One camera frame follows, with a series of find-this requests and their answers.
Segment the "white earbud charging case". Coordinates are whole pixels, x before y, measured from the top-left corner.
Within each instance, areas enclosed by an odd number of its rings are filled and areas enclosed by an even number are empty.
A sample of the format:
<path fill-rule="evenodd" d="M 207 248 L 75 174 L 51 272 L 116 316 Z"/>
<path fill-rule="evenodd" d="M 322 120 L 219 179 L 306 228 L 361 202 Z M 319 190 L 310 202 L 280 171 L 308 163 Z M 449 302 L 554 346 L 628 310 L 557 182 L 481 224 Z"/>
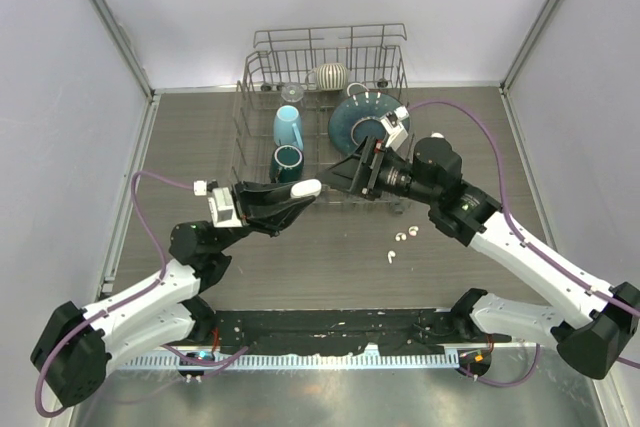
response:
<path fill-rule="evenodd" d="M 290 198 L 299 199 L 305 197 L 318 197 L 322 191 L 322 184 L 317 179 L 308 179 L 293 184 L 290 189 Z"/>

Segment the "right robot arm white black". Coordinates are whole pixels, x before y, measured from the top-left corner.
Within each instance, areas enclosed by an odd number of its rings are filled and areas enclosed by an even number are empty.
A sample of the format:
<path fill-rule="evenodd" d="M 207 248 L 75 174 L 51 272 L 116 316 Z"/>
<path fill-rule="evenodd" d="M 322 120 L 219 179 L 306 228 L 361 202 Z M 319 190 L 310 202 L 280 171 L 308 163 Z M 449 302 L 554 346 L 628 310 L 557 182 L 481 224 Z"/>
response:
<path fill-rule="evenodd" d="M 436 229 L 520 278 L 546 300 L 533 305 L 471 289 L 451 327 L 465 342 L 499 334 L 553 348 L 574 370 L 602 380 L 635 335 L 639 290 L 577 267 L 531 235 L 505 204 L 462 177 L 462 159 L 442 137 L 419 140 L 405 160 L 373 137 L 320 171 L 332 189 L 375 200 L 384 193 L 428 205 Z"/>

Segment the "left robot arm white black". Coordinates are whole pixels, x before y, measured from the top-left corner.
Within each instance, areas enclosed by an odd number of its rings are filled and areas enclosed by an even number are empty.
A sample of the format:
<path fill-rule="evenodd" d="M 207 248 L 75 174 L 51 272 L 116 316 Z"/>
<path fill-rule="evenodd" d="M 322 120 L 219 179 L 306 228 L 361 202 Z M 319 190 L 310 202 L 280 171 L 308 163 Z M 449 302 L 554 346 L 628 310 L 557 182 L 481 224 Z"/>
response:
<path fill-rule="evenodd" d="M 101 301 L 68 301 L 51 313 L 30 356 L 39 372 L 39 415 L 53 418 L 84 402 L 114 370 L 151 349 L 205 344 L 214 313 L 200 295 L 229 267 L 225 249 L 253 232 L 278 236 L 322 190 L 316 179 L 231 187 L 197 180 L 187 188 L 206 198 L 211 218 L 176 225 L 169 249 L 158 251 L 158 271 Z"/>

